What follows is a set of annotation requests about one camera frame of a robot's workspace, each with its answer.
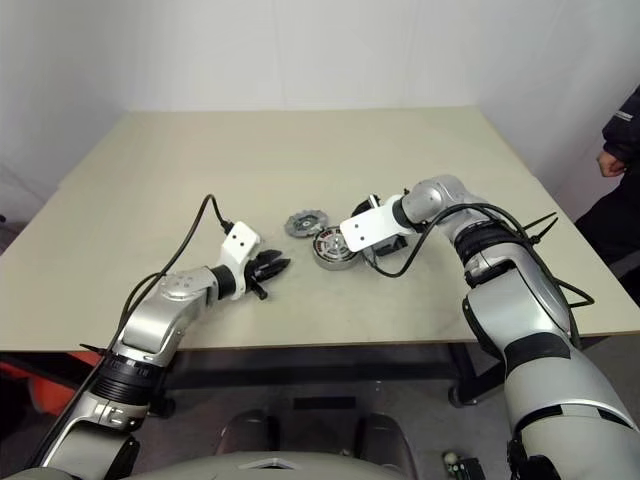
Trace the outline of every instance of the dark jacket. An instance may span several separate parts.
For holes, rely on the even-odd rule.
[[[609,120],[602,135],[606,152],[628,166],[640,164],[640,86]]]

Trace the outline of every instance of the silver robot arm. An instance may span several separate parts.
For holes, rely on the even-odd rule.
[[[453,205],[482,202],[452,176],[344,221],[352,251],[420,231]],[[570,340],[567,302],[521,239],[499,219],[464,209],[439,223],[472,287],[463,301],[485,351],[505,363],[516,478],[640,478],[640,432],[605,376]]]
[[[217,266],[164,277],[119,330],[95,377],[45,439],[32,466],[83,480],[130,474],[139,449],[131,432],[142,425],[189,325],[224,297],[235,300],[253,290],[264,298],[258,281],[288,264],[288,259],[277,259],[276,250],[251,260],[259,243],[251,228],[237,222],[222,244]]]

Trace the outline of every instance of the tabletop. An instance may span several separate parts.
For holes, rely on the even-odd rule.
[[[462,265],[441,234],[388,279],[364,264],[323,270],[311,241],[283,228],[304,209],[339,224],[370,193],[385,199],[445,173],[522,223],[559,212],[537,249],[557,277],[596,298],[575,311],[580,332],[640,331],[640,310],[475,107],[130,113],[0,257],[0,350],[106,345],[130,289],[173,254],[207,193],[292,262],[266,283],[267,300],[219,302],[181,348],[475,340],[460,305]],[[222,240],[208,211],[174,268],[215,265]]]

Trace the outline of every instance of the round metal part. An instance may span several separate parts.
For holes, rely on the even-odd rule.
[[[313,239],[313,258],[327,270],[345,270],[353,267],[360,255],[349,250],[340,227],[328,227]]]
[[[291,215],[284,225],[285,231],[296,238],[311,237],[329,225],[329,217],[320,210],[303,210]]]

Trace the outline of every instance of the black cable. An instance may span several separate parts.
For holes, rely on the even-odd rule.
[[[511,223],[513,225],[514,229],[518,233],[518,236],[520,237],[520,240],[521,240],[520,244],[529,252],[529,254],[533,258],[533,260],[536,262],[538,267],[542,270],[542,273],[548,278],[550,283],[556,288],[557,292],[560,294],[561,298],[564,300],[564,303],[565,303],[565,305],[567,307],[567,311],[568,311],[568,314],[569,314],[569,333],[571,335],[571,343],[576,348],[580,349],[581,348],[580,335],[578,333],[578,326],[576,324],[575,317],[573,316],[573,312],[571,311],[571,308],[575,308],[575,307],[579,307],[579,306],[585,306],[585,305],[592,305],[595,302],[594,299],[591,296],[589,296],[586,292],[583,292],[582,290],[580,290],[579,288],[577,288],[577,287],[575,287],[575,286],[573,286],[573,285],[571,285],[571,284],[569,284],[567,282],[564,282],[562,280],[558,281],[558,279],[556,279],[553,276],[553,274],[551,273],[551,271],[549,270],[547,265],[544,263],[542,258],[534,250],[533,245],[531,243],[531,239],[527,235],[527,232],[526,232],[525,228],[520,224],[520,222],[518,222],[513,217],[513,215],[511,215],[509,212],[507,212],[506,210],[504,210],[504,209],[502,209],[500,207],[497,207],[497,206],[492,205],[490,203],[462,203],[462,204],[452,205],[451,207],[445,208],[440,213],[438,213],[431,220],[431,222],[429,222],[429,224],[426,226],[426,228],[424,229],[424,231],[420,235],[420,238],[416,242],[416,245],[414,246],[413,250],[411,251],[411,254],[407,258],[405,264],[397,272],[394,272],[394,273],[386,272],[386,271],[382,270],[380,267],[378,267],[375,263],[372,263],[366,257],[365,257],[365,262],[371,268],[373,268],[376,272],[380,273],[381,275],[384,275],[385,277],[398,278],[398,277],[404,275],[406,273],[406,271],[409,269],[409,267],[411,266],[411,264],[413,263],[413,260],[417,256],[420,248],[422,247],[422,244],[426,240],[427,236],[431,233],[433,228],[438,223],[440,223],[442,220],[447,218],[448,216],[453,215],[454,213],[460,212],[462,210],[476,210],[476,211],[481,212],[483,215],[486,215],[488,218],[495,219],[495,216],[492,215],[489,211],[487,211],[487,210],[492,210],[492,211],[500,214],[502,217],[506,218],[509,221],[509,223]],[[563,286],[564,288],[567,288],[568,290],[571,290],[572,292],[582,296],[585,299],[585,301],[584,302],[579,302],[579,303],[576,303],[576,304],[569,304],[567,302],[566,297],[564,296],[564,293],[560,290],[560,286]]]
[[[208,194],[207,196],[205,196],[204,199],[202,200],[202,203],[200,204],[198,213],[196,214],[196,217],[193,220],[193,223],[191,224],[189,231],[187,232],[187,235],[185,236],[184,240],[182,241],[182,243],[180,244],[176,252],[171,256],[169,261],[165,264],[164,267],[162,267],[162,270],[160,270],[159,272],[147,275],[145,278],[140,280],[138,284],[133,288],[131,293],[129,293],[129,296],[127,297],[127,300],[125,301],[125,304],[122,308],[122,313],[120,314],[120,319],[118,321],[118,327],[116,329],[116,333],[111,338],[111,341],[109,342],[109,346],[106,348],[107,352],[111,351],[111,349],[115,345],[116,340],[118,339],[118,336],[120,335],[120,333],[122,332],[122,329],[126,325],[127,320],[131,316],[131,313],[133,313],[135,309],[138,308],[140,303],[142,303],[142,301],[149,294],[149,292],[151,292],[153,287],[155,287],[158,281],[167,274],[169,269],[178,260],[178,258],[180,258],[180,255],[182,255],[184,250],[187,248],[187,245],[193,238],[193,235],[195,234],[198,228],[198,225],[200,224],[200,220],[202,219],[202,216],[204,214],[205,209],[207,208],[207,204],[209,203],[209,201],[211,201],[211,203],[213,204],[213,209],[215,211],[216,217],[218,218],[218,221],[220,222],[220,226],[224,230],[225,234],[228,234],[229,231],[231,231],[231,229],[233,228],[233,223],[228,220],[225,220],[222,217],[220,213],[220,209],[218,208],[218,202],[216,201],[216,198],[212,194]],[[136,293],[138,292],[138,290],[142,288],[142,286],[145,283],[148,283],[146,288],[142,291],[140,295],[136,297]],[[47,434],[40,441],[40,444],[38,445],[35,453],[29,460],[29,463],[27,465],[28,468],[33,468],[40,465],[46,453],[46,450],[49,448],[49,445],[50,445],[49,438],[56,437],[60,433],[59,430],[62,428],[64,422],[66,421],[66,417],[69,415],[69,413],[75,406],[76,402],[78,401],[82,393],[84,393],[84,391],[87,389],[90,383],[93,382],[93,380],[95,380],[98,370],[102,366],[103,361],[104,361],[104,357],[100,358],[98,363],[93,367],[93,370],[91,370],[87,378],[84,380],[84,382],[82,382],[80,387],[76,390],[76,392],[74,393],[69,403],[67,403],[67,406],[65,407],[63,412],[58,416],[58,418],[56,418],[56,421],[51,426]]]

